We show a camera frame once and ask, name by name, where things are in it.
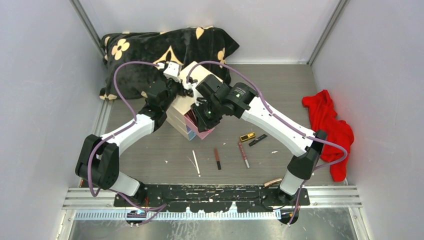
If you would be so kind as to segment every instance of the pink box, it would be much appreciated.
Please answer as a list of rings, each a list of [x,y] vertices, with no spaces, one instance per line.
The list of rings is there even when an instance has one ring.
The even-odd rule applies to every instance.
[[[184,115],[185,118],[185,124],[187,125],[187,127],[189,127],[193,132],[196,133],[196,135],[200,138],[200,139],[204,139],[206,138],[207,135],[209,135],[210,133],[212,133],[212,131],[215,129],[212,128],[208,131],[204,131],[204,132],[199,132],[198,131],[198,127],[195,125],[195,123],[190,119],[189,116],[187,116],[187,114]]]

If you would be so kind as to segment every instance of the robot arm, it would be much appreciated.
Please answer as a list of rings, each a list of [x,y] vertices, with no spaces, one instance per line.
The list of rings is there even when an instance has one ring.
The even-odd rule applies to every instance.
[[[196,91],[202,96],[198,104],[193,104],[191,109],[196,116],[199,131],[206,131],[215,127],[223,115],[235,116],[250,122],[274,138],[279,140],[293,153],[293,158],[287,166],[287,172],[279,185],[279,199],[284,204],[292,204],[294,196],[300,185],[311,178],[324,145],[312,141],[294,132],[282,121],[272,116],[258,97],[258,93],[248,85],[238,82],[233,87],[221,83],[214,75],[208,75]],[[272,112],[301,130],[306,136],[325,140],[327,134],[323,131],[314,132],[307,129],[268,105]]]
[[[196,117],[195,122],[199,132],[215,127],[220,123],[223,115],[235,116],[265,130],[293,153],[293,158],[287,166],[287,172],[279,186],[278,194],[283,204],[293,204],[298,188],[311,177],[324,145],[302,137],[283,122],[271,116],[258,97],[258,93],[246,84],[238,82],[231,87],[219,81],[212,74],[200,83],[197,80],[188,83],[179,78],[180,70],[178,65],[171,62],[164,71],[167,81],[156,81],[156,84],[153,84],[146,92],[146,105],[136,116],[136,123],[127,131],[109,139],[98,149],[91,169],[93,184],[104,190],[121,192],[132,197],[136,204],[142,204],[147,195],[145,185],[119,171],[119,156],[133,143],[162,126],[167,118],[166,110],[177,95],[189,95],[196,99],[196,103],[191,106],[191,109]],[[272,106],[269,107],[274,114],[301,130],[306,136],[320,139],[327,137],[325,132],[314,132],[307,129]],[[94,147],[103,138],[117,133],[131,125],[133,121],[131,120],[115,131],[100,137],[88,136],[81,149],[75,173],[87,180],[88,159]]]

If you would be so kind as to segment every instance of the black mounting plate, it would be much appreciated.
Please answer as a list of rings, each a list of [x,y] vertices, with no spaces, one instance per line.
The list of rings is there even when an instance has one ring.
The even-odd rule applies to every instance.
[[[226,212],[233,202],[239,213],[271,212],[273,207],[282,206],[278,199],[279,189],[277,186],[264,188],[261,185],[146,184],[145,187],[147,188],[148,207],[167,204],[165,210],[174,213],[185,212],[187,207],[193,213],[197,213],[199,210],[206,213]],[[301,206],[310,205],[308,190],[302,188],[300,194],[299,204]],[[114,206],[131,207],[121,197],[115,197]]]

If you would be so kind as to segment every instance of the black marker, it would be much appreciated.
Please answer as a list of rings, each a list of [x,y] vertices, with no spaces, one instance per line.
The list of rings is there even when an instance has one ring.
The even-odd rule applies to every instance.
[[[261,141],[262,139],[268,137],[266,134],[262,134],[261,136],[255,138],[253,141],[249,142],[249,146],[253,146],[255,144],[257,144],[259,141]]]

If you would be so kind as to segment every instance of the metal grate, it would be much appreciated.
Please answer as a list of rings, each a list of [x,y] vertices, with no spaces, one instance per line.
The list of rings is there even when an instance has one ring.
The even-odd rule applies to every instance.
[[[155,220],[275,220],[281,218],[279,210],[274,212],[237,212],[231,209],[227,212],[160,212]]]
[[[75,220],[127,220],[129,209],[105,209],[105,210],[79,210]],[[148,212],[147,218],[152,217],[156,212]],[[275,220],[281,218],[280,210],[274,212],[237,212],[230,209],[227,212],[160,212],[153,220]],[[131,217],[131,220],[144,220],[145,218]]]
[[[75,220],[125,220],[130,211],[125,209],[79,210]]]

